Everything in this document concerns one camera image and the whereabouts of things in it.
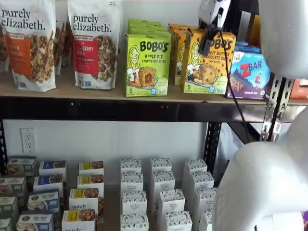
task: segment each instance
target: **cranberry pecan granola bag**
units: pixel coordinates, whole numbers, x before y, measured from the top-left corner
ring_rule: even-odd
[[[68,0],[76,86],[115,87],[121,7],[120,0]]]
[[[0,0],[0,20],[18,88],[54,89],[54,0]]]

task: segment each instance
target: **orange label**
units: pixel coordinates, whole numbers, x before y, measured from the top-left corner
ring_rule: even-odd
[[[14,72],[28,77],[32,76],[30,39],[25,38],[23,34],[8,33],[8,35],[4,35],[4,42]]]

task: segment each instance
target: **small white box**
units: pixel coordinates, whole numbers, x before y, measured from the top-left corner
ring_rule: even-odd
[[[104,176],[100,175],[89,175],[89,176],[78,176],[77,178],[78,189],[98,189],[98,196],[104,197]]]
[[[140,159],[122,159],[121,160],[121,173],[141,173],[141,160]]]
[[[121,174],[121,195],[124,192],[143,191],[143,175],[141,173]]]
[[[184,165],[184,172],[183,172],[183,180],[182,180],[182,190],[184,193],[185,198],[188,196],[188,184],[190,173],[194,173],[197,171],[206,172],[207,165],[203,159],[196,159],[196,160],[188,160],[185,162]]]
[[[191,231],[192,220],[189,212],[166,213],[162,220],[162,231]]]
[[[121,215],[121,231],[148,231],[149,220],[146,214]]]
[[[145,191],[125,192],[122,194],[122,214],[146,214]]]
[[[207,209],[213,209],[213,204],[215,200],[217,189],[198,189],[195,194],[195,203],[193,206],[193,216],[192,216],[192,228],[194,231],[198,231],[201,214]]]
[[[94,209],[64,211],[62,230],[95,231],[95,223],[96,218]]]
[[[212,210],[208,209],[201,215],[199,231],[212,231]]]
[[[62,175],[51,175],[35,177],[33,184],[33,191],[40,192],[51,189],[58,189],[59,196],[63,198],[63,177]]]
[[[151,159],[151,173],[161,171],[171,171],[172,165],[169,158],[152,158]]]
[[[104,175],[104,162],[94,161],[79,163],[79,175]]]
[[[69,209],[94,209],[98,214],[98,189],[71,189],[69,195]]]
[[[175,179],[171,171],[154,172],[152,174],[150,187],[150,210],[152,214],[157,214],[159,193],[174,190],[174,185]]]
[[[50,176],[61,174],[66,182],[66,161],[42,161],[39,164],[38,174],[40,176]]]
[[[198,171],[190,174],[187,207],[191,214],[193,213],[194,195],[196,194],[197,189],[210,189],[213,187],[214,178],[210,172]]]
[[[166,213],[184,211],[185,197],[181,189],[162,191],[159,193],[157,211],[157,228],[161,229],[162,218]]]

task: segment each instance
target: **red label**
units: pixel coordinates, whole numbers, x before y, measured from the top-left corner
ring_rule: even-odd
[[[75,71],[83,74],[98,74],[98,41],[92,36],[74,37]]]

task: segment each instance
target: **cartoon woman illustration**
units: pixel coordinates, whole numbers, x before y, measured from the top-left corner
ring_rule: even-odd
[[[132,46],[128,53],[128,65],[127,65],[127,76],[129,79],[128,84],[140,86],[139,82],[139,49],[136,45]]]
[[[183,43],[179,47],[178,58],[177,58],[177,69],[176,69],[176,72],[175,72],[176,76],[178,76],[178,77],[181,76],[184,48],[185,48],[185,43]]]
[[[187,72],[190,75],[192,75],[194,71],[199,70],[199,66],[201,64],[199,48],[200,48],[200,43],[198,41],[192,45],[187,65]]]

